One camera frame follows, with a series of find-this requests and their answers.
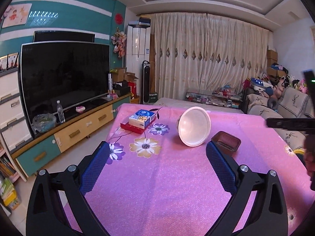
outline pink tablecloth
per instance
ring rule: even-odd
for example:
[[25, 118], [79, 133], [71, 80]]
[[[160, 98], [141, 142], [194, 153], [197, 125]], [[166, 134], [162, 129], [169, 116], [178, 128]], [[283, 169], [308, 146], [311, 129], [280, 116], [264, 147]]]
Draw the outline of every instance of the pink tablecloth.
[[[156, 109], [155, 128], [138, 135], [119, 128], [139, 109]], [[235, 160], [252, 171], [275, 170], [280, 178], [289, 219], [289, 235], [314, 202], [310, 179], [299, 159], [262, 117], [209, 112], [212, 128], [205, 143], [185, 146], [176, 131], [184, 109], [123, 104], [104, 140], [113, 144], [111, 154], [86, 199], [111, 236], [204, 235], [218, 218], [231, 195], [224, 192], [205, 147], [218, 131], [240, 138]], [[252, 193], [236, 230], [249, 215]], [[79, 230], [65, 207], [70, 224]]]

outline purple flower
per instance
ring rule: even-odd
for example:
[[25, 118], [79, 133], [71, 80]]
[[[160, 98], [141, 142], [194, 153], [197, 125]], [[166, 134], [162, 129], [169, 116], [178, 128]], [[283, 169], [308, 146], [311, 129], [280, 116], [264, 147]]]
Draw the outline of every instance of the purple flower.
[[110, 154], [106, 164], [110, 165], [113, 163], [113, 160], [122, 160], [122, 157], [126, 154], [122, 149], [123, 146], [119, 143], [109, 144]]
[[153, 135], [164, 135], [165, 133], [168, 133], [169, 126], [163, 125], [162, 123], [155, 123], [149, 127], [149, 130], [149, 133], [152, 133]]

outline beige curtain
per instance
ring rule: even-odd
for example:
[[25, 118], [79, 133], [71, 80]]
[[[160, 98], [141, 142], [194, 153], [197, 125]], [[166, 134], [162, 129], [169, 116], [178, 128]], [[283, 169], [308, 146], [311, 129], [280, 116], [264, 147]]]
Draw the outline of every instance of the beige curtain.
[[240, 20], [197, 13], [152, 15], [155, 86], [159, 98], [211, 92], [230, 84], [237, 93], [267, 65], [268, 30]]

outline red wall ornament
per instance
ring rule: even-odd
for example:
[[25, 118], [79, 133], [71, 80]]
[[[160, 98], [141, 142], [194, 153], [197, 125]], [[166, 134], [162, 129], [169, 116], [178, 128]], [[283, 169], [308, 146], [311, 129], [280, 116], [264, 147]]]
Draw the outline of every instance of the red wall ornament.
[[116, 24], [118, 24], [118, 25], [121, 25], [121, 24], [122, 24], [122, 22], [123, 22], [123, 17], [122, 17], [122, 15], [121, 15], [120, 13], [117, 13], [117, 14], [115, 15], [115, 22], [116, 22]]

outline blue gripper pad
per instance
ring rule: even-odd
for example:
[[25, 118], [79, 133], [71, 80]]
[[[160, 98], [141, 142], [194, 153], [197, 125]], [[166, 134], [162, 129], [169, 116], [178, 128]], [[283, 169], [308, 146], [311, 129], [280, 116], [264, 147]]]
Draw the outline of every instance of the blue gripper pad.
[[109, 144], [105, 142], [102, 146], [99, 147], [97, 154], [94, 156], [86, 170], [81, 175], [81, 186], [79, 190], [83, 196], [93, 189], [100, 173], [102, 172], [107, 162], [109, 153]]
[[212, 141], [207, 144], [206, 154], [223, 186], [223, 189], [233, 195], [237, 190], [236, 175]]

